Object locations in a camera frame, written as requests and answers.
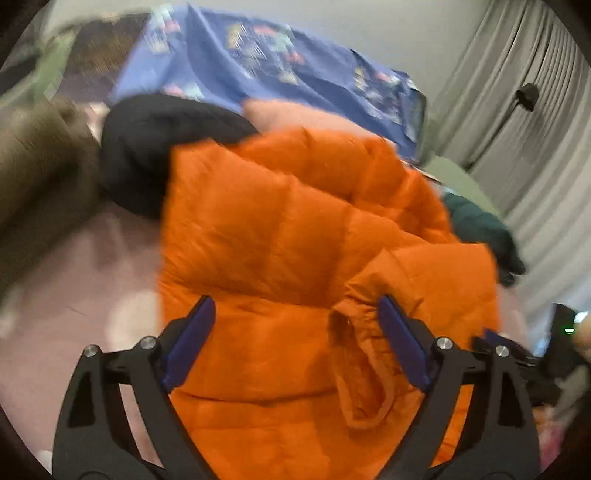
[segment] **white wall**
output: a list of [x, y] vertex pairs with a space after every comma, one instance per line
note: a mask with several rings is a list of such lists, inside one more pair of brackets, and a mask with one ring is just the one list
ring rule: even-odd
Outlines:
[[[432, 102], [474, 36], [490, 0], [200, 0], [337, 41], [408, 72]], [[54, 0], [46, 31], [75, 18], [144, 9], [160, 0]]]

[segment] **orange puffer jacket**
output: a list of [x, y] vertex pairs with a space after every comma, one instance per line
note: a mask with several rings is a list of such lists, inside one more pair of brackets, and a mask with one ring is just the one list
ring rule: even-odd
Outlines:
[[[222, 480], [369, 480], [422, 394], [377, 324], [392, 294], [467, 348], [496, 329], [495, 267], [379, 139], [298, 129], [177, 147], [163, 225], [167, 321], [211, 295], [216, 324], [181, 420]], [[470, 391], [437, 455], [451, 457]]]

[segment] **fabric pile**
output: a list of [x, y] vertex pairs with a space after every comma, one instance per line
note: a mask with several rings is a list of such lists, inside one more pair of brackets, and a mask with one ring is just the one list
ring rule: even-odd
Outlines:
[[[201, 295], [216, 300], [214, 330], [172, 397], [216, 473], [373, 478], [422, 399], [376, 322], [378, 298], [468, 348], [499, 327], [495, 262], [457, 240], [389, 142], [318, 111], [324, 129], [278, 129], [264, 121], [271, 107], [250, 105], [257, 134], [190, 100], [125, 100], [105, 122], [101, 178], [137, 213], [158, 216], [164, 200], [165, 321]], [[469, 398], [438, 462], [453, 454]]]

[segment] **pillow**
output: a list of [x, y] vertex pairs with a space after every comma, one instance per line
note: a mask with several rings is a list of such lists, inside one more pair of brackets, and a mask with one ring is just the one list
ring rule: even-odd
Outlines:
[[305, 127], [335, 130], [358, 137], [378, 137], [342, 116], [282, 100], [246, 100], [242, 104], [242, 115], [261, 133]]

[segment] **dark green jacket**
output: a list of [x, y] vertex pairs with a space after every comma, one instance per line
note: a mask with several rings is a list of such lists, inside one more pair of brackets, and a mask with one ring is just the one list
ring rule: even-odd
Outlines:
[[464, 243], [488, 245], [499, 268], [499, 282], [505, 287], [515, 283], [515, 275], [524, 275], [526, 267], [507, 226], [464, 197], [446, 193], [442, 198], [456, 236]]

